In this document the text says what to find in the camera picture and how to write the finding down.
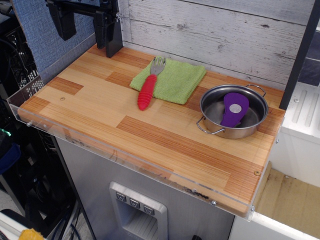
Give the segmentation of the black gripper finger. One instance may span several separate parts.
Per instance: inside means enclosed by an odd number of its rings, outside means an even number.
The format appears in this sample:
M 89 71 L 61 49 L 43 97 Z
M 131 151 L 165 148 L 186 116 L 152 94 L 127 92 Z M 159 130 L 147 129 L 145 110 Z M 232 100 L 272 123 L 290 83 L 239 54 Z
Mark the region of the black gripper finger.
M 105 48 L 106 56 L 113 57 L 123 47 L 121 23 L 117 15 L 97 11 L 93 22 L 97 48 Z
M 58 35 L 64 41 L 73 37 L 77 32 L 73 11 L 63 3 L 49 3 L 48 9 Z

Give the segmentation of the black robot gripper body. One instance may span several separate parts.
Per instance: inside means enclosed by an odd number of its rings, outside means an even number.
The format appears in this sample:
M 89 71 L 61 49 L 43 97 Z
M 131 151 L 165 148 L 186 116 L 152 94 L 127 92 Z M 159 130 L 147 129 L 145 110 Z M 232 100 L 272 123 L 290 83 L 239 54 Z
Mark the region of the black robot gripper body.
M 115 16 L 119 12 L 116 0 L 99 0 L 97 5 L 84 3 L 82 0 L 46 0 L 50 12 L 71 12 L 86 16 L 106 13 Z

